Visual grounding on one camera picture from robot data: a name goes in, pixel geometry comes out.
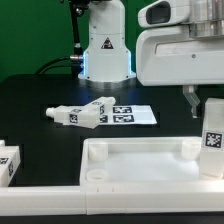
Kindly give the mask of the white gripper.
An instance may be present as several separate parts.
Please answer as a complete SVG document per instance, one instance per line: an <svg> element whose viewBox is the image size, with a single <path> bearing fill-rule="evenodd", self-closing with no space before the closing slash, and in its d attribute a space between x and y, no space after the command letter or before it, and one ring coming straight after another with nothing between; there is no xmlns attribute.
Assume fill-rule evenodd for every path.
<svg viewBox="0 0 224 224"><path fill-rule="evenodd" d="M224 83L224 38L190 38L184 25L145 30L137 39L136 72L144 86L184 85L197 118L196 85Z"/></svg>

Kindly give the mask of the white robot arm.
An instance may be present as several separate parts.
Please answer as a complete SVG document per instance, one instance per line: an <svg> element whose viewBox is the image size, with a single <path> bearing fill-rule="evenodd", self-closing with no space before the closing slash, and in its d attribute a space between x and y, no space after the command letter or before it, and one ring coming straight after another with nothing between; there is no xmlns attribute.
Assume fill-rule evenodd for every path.
<svg viewBox="0 0 224 224"><path fill-rule="evenodd" d="M196 87L224 83L224 0L156 0L142 8L135 69L121 0L69 3L75 33L70 59L83 66L81 82L98 88L134 79L144 86L181 85L193 116L200 104Z"/></svg>

